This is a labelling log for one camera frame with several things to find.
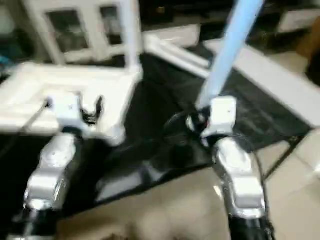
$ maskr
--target white frame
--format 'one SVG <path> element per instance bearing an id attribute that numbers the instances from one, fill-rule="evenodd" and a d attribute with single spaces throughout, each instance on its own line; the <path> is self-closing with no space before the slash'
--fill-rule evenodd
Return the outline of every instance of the white frame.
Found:
<path id="1" fill-rule="evenodd" d="M 115 55 L 125 55 L 126 65 L 131 68 L 140 65 L 141 27 L 137 0 L 25 0 L 26 8 L 34 27 L 55 64 L 94 59 L 103 61 Z M 103 21 L 101 7 L 117 7 L 122 25 L 120 45 L 110 45 Z M 88 49 L 62 53 L 53 36 L 53 26 L 46 13 L 75 10 L 81 27 L 85 29 Z"/>

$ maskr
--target floor tile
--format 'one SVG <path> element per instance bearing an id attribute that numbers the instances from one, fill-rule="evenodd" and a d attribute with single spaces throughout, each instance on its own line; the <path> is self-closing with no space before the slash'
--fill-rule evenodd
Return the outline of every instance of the floor tile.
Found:
<path id="1" fill-rule="evenodd" d="M 271 219 L 287 240 L 318 240 L 320 236 L 320 182 L 271 202 Z"/>
<path id="2" fill-rule="evenodd" d="M 313 130 L 294 153 L 320 174 L 320 129 Z"/>
<path id="3" fill-rule="evenodd" d="M 312 169 L 292 154 L 267 180 L 268 198 L 270 201 L 282 199 L 309 185 L 315 179 L 317 175 Z"/>
<path id="4" fill-rule="evenodd" d="M 211 180 L 210 170 L 198 171 L 160 188 L 162 204 L 171 224 L 187 226 L 223 207 Z"/>
<path id="5" fill-rule="evenodd" d="M 289 144 L 286 141 L 281 141 L 259 150 L 257 155 L 261 160 L 263 173 L 266 173 L 288 148 Z M 255 165 L 254 155 L 251 154 L 251 157 Z"/>

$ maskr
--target black mat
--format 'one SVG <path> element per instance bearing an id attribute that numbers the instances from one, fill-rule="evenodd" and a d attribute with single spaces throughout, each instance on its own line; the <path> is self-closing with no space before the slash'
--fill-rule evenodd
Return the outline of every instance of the black mat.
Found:
<path id="1" fill-rule="evenodd" d="M 207 59 L 213 58 L 202 46 L 192 50 Z M 87 165 L 82 168 L 82 178 L 70 190 L 65 215 L 142 193 L 211 164 L 198 143 L 188 137 L 183 122 L 163 130 L 182 106 L 195 102 L 203 80 L 150 55 L 141 56 L 141 62 L 145 74 L 136 86 L 125 120 L 127 140 L 117 148 L 101 141 L 88 143 Z M 229 77 L 223 94 L 237 98 L 235 131 L 249 138 L 255 150 L 310 130 L 236 71 Z M 0 144 L 4 146 L 10 137 L 0 135 Z M 14 149 L 0 159 L 2 229 L 8 227 L 12 214 L 22 207 L 28 177 L 49 140 L 41 136 L 21 137 Z M 240 144 L 252 150 L 245 142 Z"/>

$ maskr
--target white panel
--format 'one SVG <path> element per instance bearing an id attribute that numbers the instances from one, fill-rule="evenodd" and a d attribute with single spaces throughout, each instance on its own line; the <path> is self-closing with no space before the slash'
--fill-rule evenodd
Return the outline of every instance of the white panel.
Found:
<path id="1" fill-rule="evenodd" d="M 282 16 L 277 31 L 279 33 L 288 33 L 310 28 L 319 16 L 320 9 L 289 11 Z"/>

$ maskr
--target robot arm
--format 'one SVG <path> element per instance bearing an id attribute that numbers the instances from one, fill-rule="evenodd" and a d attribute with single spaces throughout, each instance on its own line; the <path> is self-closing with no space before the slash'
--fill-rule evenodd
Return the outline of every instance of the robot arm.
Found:
<path id="1" fill-rule="evenodd" d="M 40 153 L 24 193 L 23 210 L 13 219 L 9 240 L 53 239 L 68 190 L 82 165 L 83 136 L 88 116 L 83 116 L 80 96 L 74 93 L 49 99 L 61 131 Z"/>
<path id="2" fill-rule="evenodd" d="M 266 196 L 253 162 L 235 141 L 236 100 L 219 96 L 211 101 L 209 118 L 198 117 L 205 129 L 200 133 L 203 146 L 209 151 L 212 167 L 221 180 L 221 192 L 228 214 L 232 240 L 272 240 Z M 195 131 L 191 117 L 187 125 Z"/>
<path id="3" fill-rule="evenodd" d="M 212 162 L 221 179 L 231 239 L 274 239 L 263 187 L 249 154 L 233 138 L 226 137 L 215 144 Z"/>

